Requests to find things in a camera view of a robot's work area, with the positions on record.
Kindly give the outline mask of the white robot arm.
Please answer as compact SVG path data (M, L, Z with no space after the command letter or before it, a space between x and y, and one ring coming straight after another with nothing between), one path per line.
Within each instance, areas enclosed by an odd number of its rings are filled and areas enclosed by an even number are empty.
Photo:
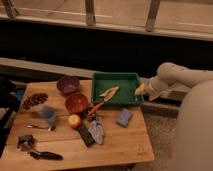
M213 70L165 62L135 94L148 94L152 101L177 83L190 90L179 109L169 171L213 171Z

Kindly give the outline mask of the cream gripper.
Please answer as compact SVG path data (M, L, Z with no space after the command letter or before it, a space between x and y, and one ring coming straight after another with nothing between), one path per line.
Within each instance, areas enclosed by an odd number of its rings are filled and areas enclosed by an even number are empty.
M143 95L144 93L149 95L149 100L153 101L166 92L169 85L162 81L158 76L151 77L145 81L145 85L141 84L136 90L135 95Z

